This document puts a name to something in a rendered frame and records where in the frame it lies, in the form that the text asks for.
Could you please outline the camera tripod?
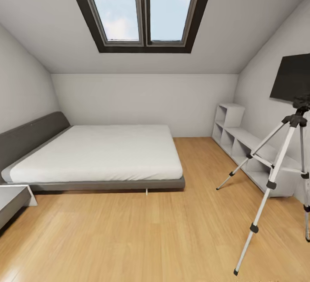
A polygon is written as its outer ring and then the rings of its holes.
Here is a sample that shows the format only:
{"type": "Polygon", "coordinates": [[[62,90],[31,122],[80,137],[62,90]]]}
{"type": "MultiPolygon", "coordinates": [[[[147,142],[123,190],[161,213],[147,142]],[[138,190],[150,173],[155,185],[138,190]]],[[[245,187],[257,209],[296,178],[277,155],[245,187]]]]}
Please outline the camera tripod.
{"type": "Polygon", "coordinates": [[[249,237],[246,241],[246,244],[244,246],[244,249],[242,251],[241,257],[239,259],[239,262],[237,264],[236,269],[234,269],[234,274],[237,276],[238,270],[240,268],[240,265],[242,263],[243,257],[246,253],[246,250],[248,248],[248,245],[250,243],[250,240],[252,238],[253,233],[257,233],[259,231],[257,223],[259,221],[260,215],[262,213],[262,210],[265,206],[265,203],[268,199],[268,195],[271,191],[271,189],[275,190],[276,189],[276,177],[279,171],[284,171],[284,172],[291,172],[291,173],[297,173],[301,174],[303,181],[304,181],[304,215],[305,215],[305,225],[306,225],[306,240],[308,243],[310,243],[309,239],[309,226],[308,226],[308,212],[310,212],[310,206],[308,205],[308,184],[307,180],[309,178],[309,172],[307,171],[307,131],[306,131],[306,126],[308,120],[303,118],[303,115],[305,112],[310,111],[310,103],[306,103],[305,101],[310,101],[310,94],[308,93],[300,93],[298,95],[294,96],[294,102],[293,102],[293,108],[296,108],[296,114],[291,115],[291,116],[286,116],[282,122],[266,137],[266,139],[253,151],[250,152],[249,154],[246,155],[246,159],[238,166],[238,168],[229,174],[229,177],[227,178],[226,181],[223,182],[222,185],[220,185],[217,190],[221,186],[224,185],[225,182],[227,182],[232,176],[235,175],[235,173],[249,160],[252,158],[256,158],[257,160],[261,161],[265,165],[271,168],[270,172],[270,177],[267,183],[267,190],[264,193],[263,200],[261,202],[261,205],[259,207],[259,210],[257,212],[256,218],[254,220],[254,223],[252,223],[250,227],[250,234],[249,237]],[[266,160],[260,158],[259,156],[256,155],[256,153],[286,124],[290,122],[288,131],[285,135],[285,138],[282,142],[281,148],[278,152],[278,155],[275,159],[274,164],[271,164],[267,162],[266,160]],[[288,150],[290,141],[294,135],[294,132],[298,126],[300,125],[300,134],[301,134],[301,161],[302,161],[302,170],[296,170],[296,169],[290,169],[290,168],[285,168],[281,167],[281,164],[283,162],[284,156],[288,150]]]}

